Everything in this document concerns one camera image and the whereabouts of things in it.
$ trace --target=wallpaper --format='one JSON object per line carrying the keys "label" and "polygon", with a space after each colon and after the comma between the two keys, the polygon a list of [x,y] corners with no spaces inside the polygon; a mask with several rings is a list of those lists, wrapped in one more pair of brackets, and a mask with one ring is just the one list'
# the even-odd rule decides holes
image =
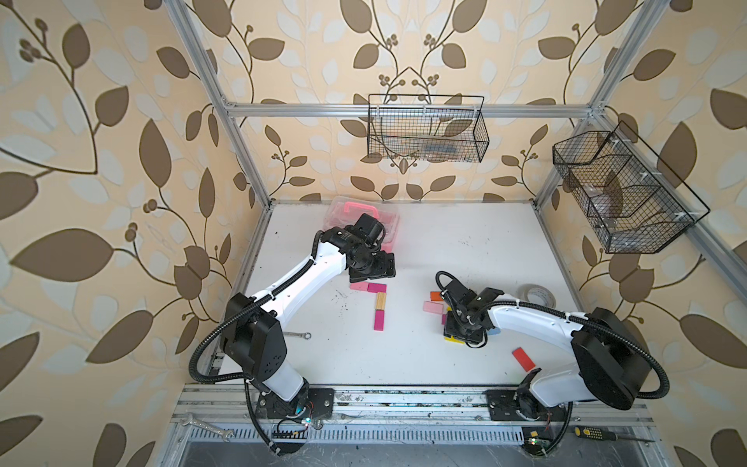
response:
{"label": "wallpaper", "polygon": [[[703,222],[743,259],[746,13],[738,0],[672,1],[607,109],[704,198],[713,212]],[[648,406],[671,458],[747,465],[747,306],[687,237],[656,255],[608,255],[565,187],[543,212],[589,309],[613,310],[667,371],[672,390]],[[657,384],[652,375],[644,389]]]}
{"label": "wallpaper", "polygon": [[186,1],[229,100],[331,104],[356,93],[586,103],[641,4]]}
{"label": "wallpaper", "polygon": [[240,120],[244,140],[276,200],[335,196],[372,201],[527,201],[552,167],[551,147],[570,136],[568,119],[486,119],[481,163],[368,154],[360,119]]}
{"label": "wallpaper", "polygon": [[254,231],[159,4],[0,0],[3,466],[153,461]]}

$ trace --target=clear plastic box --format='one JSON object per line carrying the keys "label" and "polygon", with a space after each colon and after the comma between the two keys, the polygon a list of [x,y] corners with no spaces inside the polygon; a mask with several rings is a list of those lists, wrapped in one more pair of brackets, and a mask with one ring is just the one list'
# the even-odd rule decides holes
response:
{"label": "clear plastic box", "polygon": [[361,217],[361,214],[368,214],[371,217],[375,217],[380,223],[384,224],[386,235],[384,235],[381,249],[387,253],[391,253],[391,249],[394,246],[394,239],[397,237],[397,225],[400,223],[400,215],[397,212],[396,205],[355,200],[347,197],[335,197],[324,215],[322,229],[328,230],[332,227],[352,226]]}

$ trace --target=yellow block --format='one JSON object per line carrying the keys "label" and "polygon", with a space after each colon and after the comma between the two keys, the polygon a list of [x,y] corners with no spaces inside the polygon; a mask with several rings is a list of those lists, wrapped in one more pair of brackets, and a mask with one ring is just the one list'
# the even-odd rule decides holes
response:
{"label": "yellow block", "polygon": [[376,309],[384,309],[385,303],[386,303],[386,293],[377,292],[376,293]]}

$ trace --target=pink box handle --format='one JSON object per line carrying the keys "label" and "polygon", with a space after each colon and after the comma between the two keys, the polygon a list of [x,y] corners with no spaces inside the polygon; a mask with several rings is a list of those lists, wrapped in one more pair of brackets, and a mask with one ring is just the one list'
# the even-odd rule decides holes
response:
{"label": "pink box handle", "polygon": [[378,209],[374,208],[373,206],[369,206],[369,205],[367,205],[367,204],[361,204],[360,202],[346,201],[346,202],[345,202],[345,207],[344,207],[344,211],[345,211],[345,212],[349,212],[349,211],[350,211],[350,208],[352,208],[352,207],[355,207],[355,208],[360,208],[360,209],[363,209],[363,210],[368,210],[368,211],[371,211],[371,212],[373,213],[373,216],[374,216],[374,217],[375,217],[376,219],[378,219],[378,218],[379,218],[379,210],[378,210]]}

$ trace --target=wire mesh basket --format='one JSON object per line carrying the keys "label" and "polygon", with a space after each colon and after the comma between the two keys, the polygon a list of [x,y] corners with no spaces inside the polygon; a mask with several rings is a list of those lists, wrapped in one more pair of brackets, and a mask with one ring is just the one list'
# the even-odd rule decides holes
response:
{"label": "wire mesh basket", "polygon": [[430,162],[481,162],[488,149],[484,97],[368,95],[368,154]]}
{"label": "wire mesh basket", "polygon": [[[612,132],[585,132],[553,146],[553,164],[573,193],[606,253],[658,253],[710,209],[685,181],[657,158],[649,169],[632,150],[621,122]],[[687,208],[687,196],[696,207]]]}

